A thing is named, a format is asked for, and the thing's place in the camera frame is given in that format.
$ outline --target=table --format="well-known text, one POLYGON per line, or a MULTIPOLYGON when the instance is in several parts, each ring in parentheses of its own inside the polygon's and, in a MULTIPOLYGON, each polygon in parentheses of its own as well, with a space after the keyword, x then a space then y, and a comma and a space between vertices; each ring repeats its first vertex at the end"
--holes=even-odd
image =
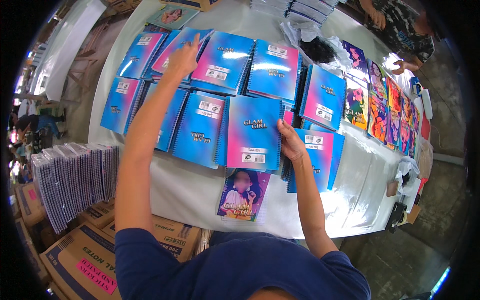
MULTIPOLYGON (((102 112, 115 73, 145 20, 160 7, 157 0, 143 0, 128 19, 107 57, 92 107, 90 143, 117 144, 125 137, 100 126, 102 112)), ((233 33, 277 42, 284 40, 280 22, 287 21, 250 10, 247 0, 223 0, 209 12, 200 12, 188 27, 233 33)), ((322 27, 325 36, 336 35, 362 48, 367 58, 389 62, 388 48, 362 25, 335 10, 322 27)), ((396 79, 408 84, 405 73, 396 79)), ((326 230, 331 238, 383 230, 397 198, 386 197, 386 184, 394 178, 401 158, 365 132, 342 122, 345 145, 332 191, 322 193, 326 230)), ((285 238, 303 239, 296 194, 286 193, 286 183, 272 175, 267 188, 265 224, 245 222, 226 226, 216 215, 224 183, 224 168, 212 170, 155 151, 151 172, 152 213, 179 222, 221 231, 264 231, 285 238)))

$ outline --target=illustrated notebook cover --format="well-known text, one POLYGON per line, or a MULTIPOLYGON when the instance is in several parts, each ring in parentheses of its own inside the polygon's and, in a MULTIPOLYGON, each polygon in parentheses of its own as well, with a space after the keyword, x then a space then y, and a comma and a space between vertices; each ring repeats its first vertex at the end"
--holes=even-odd
POLYGON ((367 61, 363 54, 363 50, 347 41, 343 41, 343 48, 349 53, 350 59, 353 60, 353 66, 348 71, 348 74, 369 83, 370 78, 368 76, 367 61))
POLYGON ((173 156, 216 169, 215 144, 222 118, 224 101, 190 94, 173 145, 173 156))
POLYGON ((198 13, 198 10, 167 4, 151 15, 147 23, 167 29, 181 29, 198 13))
MULTIPOLYGON (((318 192, 328 190, 328 177, 332 164, 333 132, 320 132, 314 130, 295 128, 300 139, 305 143, 305 148, 312 161, 312 172, 318 192)), ((295 171, 290 168, 287 192, 297 192, 295 171)))
POLYGON ((200 33, 200 43, 198 49, 202 47, 206 38, 211 36, 215 29, 198 30, 189 27, 185 27, 180 33, 165 47, 162 53, 158 56, 156 61, 152 65, 152 70, 161 74, 165 72, 168 67, 168 57, 177 49, 183 47, 186 42, 192 42, 197 33, 200 33))
POLYGON ((192 80, 236 90, 253 46, 251 38, 216 31, 198 60, 192 80))
POLYGON ((227 167, 278 170, 281 134, 276 122, 282 115, 280 100, 230 97, 227 167))
POLYGON ((376 94, 370 93, 369 96, 369 119, 367 133, 377 138, 383 144, 385 143, 387 133, 387 114, 388 107, 376 94))
POLYGON ((125 134, 135 104, 140 101, 143 80, 115 77, 103 110, 100 126, 125 134))
POLYGON ((345 117, 348 123, 367 129, 368 120, 368 83, 360 79, 347 80, 347 100, 345 101, 345 117))
POLYGON ((255 222, 265 197, 270 174, 227 168, 217 215, 255 222))
POLYGON ((117 71, 117 76, 142 78, 150 61, 167 36, 166 33, 143 32, 133 40, 117 71))
POLYGON ((249 94, 295 103, 301 71, 301 55, 295 48, 257 39, 250 77, 249 94))
MULTIPOLYGON (((156 89, 156 84, 150 84, 145 96, 145 101, 148 101, 156 89)), ((173 133, 180 116, 180 112, 187 98, 189 92, 184 89, 177 89, 173 98, 168 105, 167 111, 163 117, 162 126, 156 139, 156 148, 167 152, 172 142, 173 133)))
POLYGON ((377 96, 388 99, 385 72, 376 62, 372 61, 371 59, 367 59, 367 64, 372 91, 376 93, 377 96))
POLYGON ((347 83, 317 65, 310 65, 299 115, 316 124, 338 130, 343 118, 347 83))

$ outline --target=blue t-shirt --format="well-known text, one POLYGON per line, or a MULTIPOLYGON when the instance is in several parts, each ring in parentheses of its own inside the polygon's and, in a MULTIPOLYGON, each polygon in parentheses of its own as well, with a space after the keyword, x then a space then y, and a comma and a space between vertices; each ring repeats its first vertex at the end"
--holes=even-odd
POLYGON ((150 232, 120 230, 115 235, 120 295, 123 300, 244 300, 277 287, 297 299, 370 299, 367 280, 344 253, 332 251, 319 259, 289 240, 247 235, 217 236, 215 245, 211 240, 211 247, 179 263, 150 232))

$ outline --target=camouflage shirt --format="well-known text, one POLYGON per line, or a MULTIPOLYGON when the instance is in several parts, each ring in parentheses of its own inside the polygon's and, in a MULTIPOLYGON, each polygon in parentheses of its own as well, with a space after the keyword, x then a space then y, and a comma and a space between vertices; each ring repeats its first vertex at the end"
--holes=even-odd
POLYGON ((395 52, 407 52, 426 62, 435 51, 433 40, 428 35, 415 32, 413 25, 418 13, 399 0, 372 0, 376 10, 385 16, 385 29, 371 20, 365 26, 375 33, 395 52))

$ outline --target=pink label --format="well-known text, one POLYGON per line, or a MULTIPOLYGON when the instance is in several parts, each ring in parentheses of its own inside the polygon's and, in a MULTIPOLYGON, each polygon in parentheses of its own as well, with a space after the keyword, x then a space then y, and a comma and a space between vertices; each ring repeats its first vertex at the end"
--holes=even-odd
POLYGON ((36 200, 36 192, 35 192, 35 190, 33 190, 33 189, 28 190, 28 195, 30 196, 30 199, 36 200))
POLYGON ((113 291, 115 291, 117 288, 116 280, 100 271, 91 262, 84 258, 82 258, 77 264, 77 269, 79 269, 88 279, 90 279, 93 283, 98 285, 102 290, 110 295, 113 294, 113 291))

